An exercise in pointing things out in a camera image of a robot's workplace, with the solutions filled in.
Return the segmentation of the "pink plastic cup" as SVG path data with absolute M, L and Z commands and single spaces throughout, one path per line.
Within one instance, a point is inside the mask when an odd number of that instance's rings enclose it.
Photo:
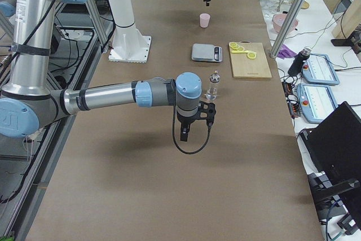
M 207 28 L 210 22 L 211 16 L 207 13 L 202 13 L 199 15 L 200 27 Z

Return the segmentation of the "glass sauce dispenser bottle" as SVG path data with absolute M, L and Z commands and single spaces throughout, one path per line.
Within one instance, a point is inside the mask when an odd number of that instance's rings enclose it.
M 215 100 L 217 97 L 218 92 L 218 85 L 220 82 L 220 75 L 217 70 L 215 70 L 210 76 L 209 76 L 209 87 L 205 94 L 206 98 L 208 100 Z

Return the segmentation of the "digital kitchen scale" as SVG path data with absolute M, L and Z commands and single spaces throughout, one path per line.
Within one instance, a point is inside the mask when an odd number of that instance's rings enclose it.
M 220 63 L 223 61 L 222 48 L 212 44 L 194 43 L 191 59 L 196 62 Z

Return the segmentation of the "yellow plastic knife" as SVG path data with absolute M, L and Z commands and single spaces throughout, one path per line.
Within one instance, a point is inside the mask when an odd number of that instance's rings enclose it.
M 231 51 L 232 54 L 257 54 L 256 52 L 254 51 L 249 51 L 249 50 L 245 50 L 245 51 L 238 51 L 238 50 L 232 50 Z

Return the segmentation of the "pink bowl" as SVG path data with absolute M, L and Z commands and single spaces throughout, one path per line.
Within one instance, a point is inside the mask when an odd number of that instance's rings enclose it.
M 285 22 L 286 17 L 287 17 L 287 14 L 275 14 L 272 17 L 272 25 L 273 25 L 273 28 L 276 33 L 280 32 L 280 30 Z M 291 28 L 288 30 L 288 33 L 294 31 L 297 28 L 298 23 L 299 23 L 299 21 L 297 19 L 294 19 Z

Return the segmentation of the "lemon slice front single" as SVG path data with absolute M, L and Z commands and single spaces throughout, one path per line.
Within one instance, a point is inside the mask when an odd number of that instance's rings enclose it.
M 252 51 L 248 52 L 246 55 L 249 59 L 255 59 L 257 57 L 257 53 Z

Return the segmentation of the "bamboo cutting board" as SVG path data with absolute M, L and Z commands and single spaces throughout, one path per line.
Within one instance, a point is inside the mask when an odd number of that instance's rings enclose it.
M 257 53 L 255 59 L 249 59 L 246 54 L 232 54 L 233 50 L 228 43 L 231 58 L 233 78 L 243 79 L 271 79 L 271 71 L 263 48 L 263 44 L 255 42 L 236 42 L 245 50 Z

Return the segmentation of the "purple cloth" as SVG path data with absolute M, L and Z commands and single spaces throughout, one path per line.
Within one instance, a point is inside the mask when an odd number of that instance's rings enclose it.
M 277 57 L 280 59 L 285 59 L 285 58 L 293 58 L 296 55 L 297 55 L 296 52 L 292 51 L 289 47 L 283 44 L 277 54 Z

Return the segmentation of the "black water bottle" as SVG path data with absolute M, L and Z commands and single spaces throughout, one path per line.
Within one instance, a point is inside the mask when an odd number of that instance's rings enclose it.
M 294 58 L 294 61 L 290 68 L 288 69 L 288 74 L 290 76 L 297 76 L 302 71 L 304 62 L 310 57 L 311 48 L 305 46 Z

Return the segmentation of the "far teach pendant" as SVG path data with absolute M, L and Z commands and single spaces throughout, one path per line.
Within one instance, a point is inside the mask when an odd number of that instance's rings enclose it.
M 311 84 L 336 86 L 340 83 L 326 54 L 311 54 L 302 67 L 302 77 Z

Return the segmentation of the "teach pendant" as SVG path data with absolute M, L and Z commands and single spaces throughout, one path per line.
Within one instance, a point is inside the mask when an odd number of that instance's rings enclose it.
M 311 54 L 302 67 L 302 77 L 311 84 L 336 86 L 340 83 L 326 54 Z
M 330 86 L 299 84 L 296 92 L 302 114 L 311 124 L 320 124 L 338 107 Z

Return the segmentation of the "near teach pendant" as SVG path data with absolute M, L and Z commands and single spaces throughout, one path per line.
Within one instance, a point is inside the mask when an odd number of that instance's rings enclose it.
M 299 84 L 296 92 L 302 114 L 311 124 L 320 124 L 338 107 L 330 86 Z

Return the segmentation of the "black monitor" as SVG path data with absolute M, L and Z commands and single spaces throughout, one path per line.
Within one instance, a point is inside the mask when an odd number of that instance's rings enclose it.
M 317 170 L 331 183 L 324 188 L 310 183 L 314 203 L 338 195 L 360 227 L 360 117 L 343 102 L 301 138 Z

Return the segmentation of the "white metal mount base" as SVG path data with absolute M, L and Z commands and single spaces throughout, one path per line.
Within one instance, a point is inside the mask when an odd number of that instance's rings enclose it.
M 108 1 L 116 25 L 109 60 L 146 63 L 152 38 L 137 29 L 131 0 Z

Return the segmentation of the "aluminium frame post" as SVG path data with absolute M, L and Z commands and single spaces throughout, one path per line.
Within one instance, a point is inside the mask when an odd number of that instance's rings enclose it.
M 283 45 L 285 38 L 287 34 L 289 33 L 289 30 L 291 29 L 294 20 L 296 19 L 298 12 L 301 9 L 301 6 L 303 4 L 304 0 L 294 0 L 293 4 L 291 5 L 287 16 L 284 20 L 284 23 L 281 27 L 281 30 L 279 34 L 276 37 L 276 40 L 272 46 L 272 49 L 270 51 L 270 57 L 275 59 L 281 49 L 281 46 Z

